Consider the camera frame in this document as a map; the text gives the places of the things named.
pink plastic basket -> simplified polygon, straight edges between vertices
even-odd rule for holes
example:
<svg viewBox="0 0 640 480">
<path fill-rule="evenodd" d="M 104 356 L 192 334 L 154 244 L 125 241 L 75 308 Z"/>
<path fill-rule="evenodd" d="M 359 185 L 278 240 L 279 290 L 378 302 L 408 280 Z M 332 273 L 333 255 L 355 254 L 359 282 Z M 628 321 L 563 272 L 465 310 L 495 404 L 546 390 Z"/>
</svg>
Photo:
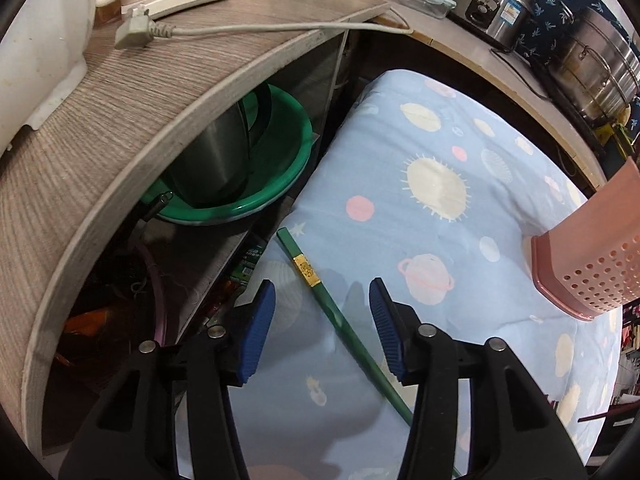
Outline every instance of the pink plastic basket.
<svg viewBox="0 0 640 480">
<path fill-rule="evenodd" d="M 536 288 L 590 321 L 640 298 L 640 171 L 629 159 L 606 186 L 531 239 Z"/>
</svg>

bed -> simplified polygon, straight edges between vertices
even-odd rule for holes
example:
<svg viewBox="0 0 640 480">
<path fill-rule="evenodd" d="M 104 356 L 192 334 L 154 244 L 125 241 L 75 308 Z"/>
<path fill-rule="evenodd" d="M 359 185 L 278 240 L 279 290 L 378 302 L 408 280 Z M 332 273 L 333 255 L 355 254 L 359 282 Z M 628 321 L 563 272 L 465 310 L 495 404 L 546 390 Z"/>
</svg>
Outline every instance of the bed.
<svg viewBox="0 0 640 480">
<path fill-rule="evenodd" d="M 580 322 L 534 287 L 529 237 L 585 202 L 539 149 L 496 114 L 405 70 L 373 81 L 283 222 L 402 398 L 367 291 L 391 297 L 453 338 L 503 338 L 590 455 L 617 372 L 622 314 Z M 231 391 L 252 480 L 392 480 L 408 426 L 335 335 L 276 238 L 238 304 L 263 279 L 276 313 L 257 373 Z M 456 467 L 466 471 L 468 385 L 460 383 Z M 188 475 L 188 465 L 181 473 Z"/>
</svg>

metal screw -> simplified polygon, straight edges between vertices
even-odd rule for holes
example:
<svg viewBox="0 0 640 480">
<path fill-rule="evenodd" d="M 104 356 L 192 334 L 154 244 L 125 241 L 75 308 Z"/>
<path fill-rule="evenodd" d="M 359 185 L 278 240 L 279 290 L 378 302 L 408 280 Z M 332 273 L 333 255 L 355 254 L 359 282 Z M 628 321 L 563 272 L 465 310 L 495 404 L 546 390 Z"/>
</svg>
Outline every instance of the metal screw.
<svg viewBox="0 0 640 480">
<path fill-rule="evenodd" d="M 212 339 L 218 339 L 226 334 L 226 329 L 222 325 L 214 325 L 207 330 L 207 335 Z"/>
<path fill-rule="evenodd" d="M 491 339 L 489 339 L 489 346 L 496 352 L 502 352 L 505 348 L 507 348 L 507 343 L 505 343 L 499 337 L 492 337 Z"/>
<path fill-rule="evenodd" d="M 423 323 L 418 327 L 418 334 L 423 337 L 433 337 L 438 333 L 438 329 L 428 323 Z"/>
<path fill-rule="evenodd" d="M 156 349 L 155 341 L 143 341 L 140 343 L 138 350 L 140 350 L 141 354 L 151 354 Z"/>
</svg>

gold label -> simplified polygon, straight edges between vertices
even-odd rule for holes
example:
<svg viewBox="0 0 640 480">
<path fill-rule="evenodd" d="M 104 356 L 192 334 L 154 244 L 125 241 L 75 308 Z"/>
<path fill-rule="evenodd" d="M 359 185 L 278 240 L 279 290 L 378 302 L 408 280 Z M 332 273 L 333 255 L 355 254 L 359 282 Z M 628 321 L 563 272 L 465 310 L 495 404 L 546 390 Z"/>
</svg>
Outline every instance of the gold label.
<svg viewBox="0 0 640 480">
<path fill-rule="evenodd" d="M 309 286 L 316 286 L 318 283 L 320 283 L 320 278 L 318 278 L 318 275 L 314 271 L 314 268 L 306 260 L 304 254 L 299 254 L 298 256 L 293 258 L 293 262 L 296 264 L 298 270 L 300 271 L 300 274 L 302 274 L 302 277 L 306 280 Z"/>
</svg>

metal pot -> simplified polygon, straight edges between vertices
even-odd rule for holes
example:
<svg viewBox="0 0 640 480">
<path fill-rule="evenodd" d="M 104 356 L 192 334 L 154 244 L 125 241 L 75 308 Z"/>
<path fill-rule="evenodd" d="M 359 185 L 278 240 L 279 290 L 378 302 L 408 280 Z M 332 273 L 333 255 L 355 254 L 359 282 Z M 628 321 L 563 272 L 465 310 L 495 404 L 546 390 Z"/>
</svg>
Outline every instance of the metal pot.
<svg viewBox="0 0 640 480">
<path fill-rule="evenodd" d="M 599 12 L 585 7 L 562 35 L 549 73 L 594 127 L 615 119 L 640 92 L 640 62 L 622 35 Z"/>
<path fill-rule="evenodd" d="M 520 27 L 533 14 L 536 0 L 455 0 L 449 16 L 505 50 L 515 46 Z"/>
<path fill-rule="evenodd" d="M 192 207 L 223 205 L 238 198 L 249 175 L 249 149 L 271 119 L 271 91 L 266 83 L 254 93 L 258 115 L 247 125 L 242 101 L 233 104 L 189 144 L 162 174 L 168 187 Z"/>
</svg>

